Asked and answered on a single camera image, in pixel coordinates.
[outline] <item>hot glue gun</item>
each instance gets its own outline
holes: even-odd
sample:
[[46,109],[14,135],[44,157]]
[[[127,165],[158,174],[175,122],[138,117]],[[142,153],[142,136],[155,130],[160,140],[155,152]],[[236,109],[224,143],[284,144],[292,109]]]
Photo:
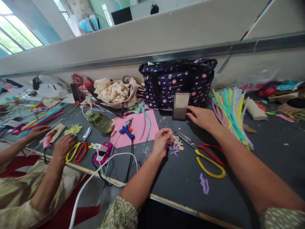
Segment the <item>hot glue gun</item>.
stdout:
[[130,125],[132,123],[133,118],[129,119],[127,122],[125,122],[125,124],[123,125],[122,129],[119,131],[121,134],[126,133],[127,136],[130,139],[134,139],[134,135],[131,134],[132,129],[130,128]]

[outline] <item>green bottle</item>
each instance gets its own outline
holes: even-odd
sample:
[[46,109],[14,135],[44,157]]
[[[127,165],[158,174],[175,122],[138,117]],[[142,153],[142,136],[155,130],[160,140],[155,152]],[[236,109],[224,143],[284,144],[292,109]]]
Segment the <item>green bottle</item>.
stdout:
[[87,111],[86,112],[87,121],[92,124],[92,126],[103,134],[109,134],[114,129],[114,123],[105,115],[98,111]]

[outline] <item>paper roll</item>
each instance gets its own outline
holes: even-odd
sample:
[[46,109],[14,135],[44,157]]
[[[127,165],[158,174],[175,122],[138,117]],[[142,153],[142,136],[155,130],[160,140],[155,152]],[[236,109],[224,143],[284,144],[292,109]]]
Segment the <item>paper roll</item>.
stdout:
[[266,120],[268,116],[265,114],[265,112],[258,107],[258,105],[253,101],[253,99],[249,99],[248,105],[247,105],[247,111],[249,112],[250,116],[253,118],[253,120],[259,121],[259,120]]

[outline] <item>polka dot bag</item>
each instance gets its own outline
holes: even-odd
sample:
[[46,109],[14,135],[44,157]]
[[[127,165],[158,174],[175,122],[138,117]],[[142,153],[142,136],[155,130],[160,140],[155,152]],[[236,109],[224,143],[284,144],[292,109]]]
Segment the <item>polka dot bag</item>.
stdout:
[[144,102],[150,108],[171,109],[175,92],[190,92],[189,105],[200,107],[205,101],[212,80],[215,59],[142,64],[139,72],[144,76]]

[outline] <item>scissor blade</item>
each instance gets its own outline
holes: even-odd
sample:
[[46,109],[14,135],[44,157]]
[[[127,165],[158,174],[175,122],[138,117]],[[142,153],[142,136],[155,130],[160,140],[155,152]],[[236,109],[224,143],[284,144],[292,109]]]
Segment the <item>scissor blade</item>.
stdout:
[[194,149],[198,149],[197,145],[196,145],[191,139],[189,139],[189,138],[186,137],[184,134],[182,134],[182,133],[180,133],[180,132],[178,132],[178,131],[176,131],[176,130],[175,130],[175,132],[176,132],[176,134],[177,134],[180,138],[182,138],[182,140],[184,140],[187,144],[189,144],[190,146],[192,146]]
[[87,140],[87,138],[89,137],[90,133],[92,131],[92,127],[89,127],[87,129],[87,131],[85,132],[85,134],[83,135],[83,141],[85,142]]

